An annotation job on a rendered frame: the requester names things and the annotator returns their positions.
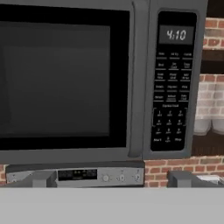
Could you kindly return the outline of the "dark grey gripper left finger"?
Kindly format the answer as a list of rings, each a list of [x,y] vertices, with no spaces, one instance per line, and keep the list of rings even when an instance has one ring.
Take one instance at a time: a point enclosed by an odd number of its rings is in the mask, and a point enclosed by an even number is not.
[[[46,188],[56,187],[56,171],[35,171],[21,181],[12,182],[6,184],[5,187],[16,187],[16,188]]]

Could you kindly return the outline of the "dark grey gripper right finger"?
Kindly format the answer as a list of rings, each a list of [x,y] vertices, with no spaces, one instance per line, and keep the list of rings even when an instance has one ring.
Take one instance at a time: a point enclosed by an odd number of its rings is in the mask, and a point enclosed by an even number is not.
[[[219,179],[216,182],[202,180],[190,171],[168,171],[167,172],[168,187],[184,187],[184,188],[216,188],[223,187],[224,181]]]

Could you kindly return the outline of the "grey microwave oven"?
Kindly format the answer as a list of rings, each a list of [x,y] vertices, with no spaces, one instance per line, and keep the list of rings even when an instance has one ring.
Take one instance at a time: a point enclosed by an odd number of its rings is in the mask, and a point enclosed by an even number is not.
[[[149,6],[142,159],[187,158],[208,0],[146,0]]]

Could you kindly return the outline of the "microwave door with dark window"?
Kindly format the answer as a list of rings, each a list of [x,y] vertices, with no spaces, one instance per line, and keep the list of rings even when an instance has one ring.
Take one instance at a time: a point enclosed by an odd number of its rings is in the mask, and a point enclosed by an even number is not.
[[[133,0],[0,0],[0,164],[129,157]]]

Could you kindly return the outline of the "white flat object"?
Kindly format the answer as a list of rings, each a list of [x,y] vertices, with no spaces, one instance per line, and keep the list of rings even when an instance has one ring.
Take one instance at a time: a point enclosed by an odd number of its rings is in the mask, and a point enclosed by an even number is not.
[[[218,175],[198,175],[198,178],[200,180],[211,182],[219,186],[224,186],[224,178]]]

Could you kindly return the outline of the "silver stove control panel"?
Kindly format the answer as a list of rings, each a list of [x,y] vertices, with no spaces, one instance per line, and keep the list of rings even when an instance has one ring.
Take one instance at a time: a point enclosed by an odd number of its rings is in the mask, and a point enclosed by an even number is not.
[[[90,188],[90,187],[143,187],[144,161],[118,161],[73,164],[21,164],[8,165],[5,169],[6,184],[21,181],[35,171],[57,172],[58,188]],[[140,181],[134,175],[140,173]],[[109,182],[102,181],[102,175],[109,175]],[[125,181],[118,178],[124,174]]]

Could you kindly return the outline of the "dark wooden shelf board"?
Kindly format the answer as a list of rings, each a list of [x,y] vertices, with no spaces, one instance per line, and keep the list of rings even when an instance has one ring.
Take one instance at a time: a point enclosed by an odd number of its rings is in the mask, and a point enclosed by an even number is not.
[[[224,18],[224,0],[208,0],[206,16]]]
[[[205,136],[194,136],[193,156],[224,156],[224,136],[209,131]]]
[[[204,50],[200,72],[202,74],[224,74],[224,50]]]

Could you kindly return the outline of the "clear glass jar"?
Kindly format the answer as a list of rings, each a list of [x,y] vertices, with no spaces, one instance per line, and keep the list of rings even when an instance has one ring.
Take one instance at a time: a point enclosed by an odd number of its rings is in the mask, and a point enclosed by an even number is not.
[[[217,82],[214,90],[212,129],[224,136],[224,82]]]
[[[197,98],[194,135],[205,136],[211,128],[210,109],[214,105],[214,91],[209,89],[208,82],[199,84],[199,92]]]

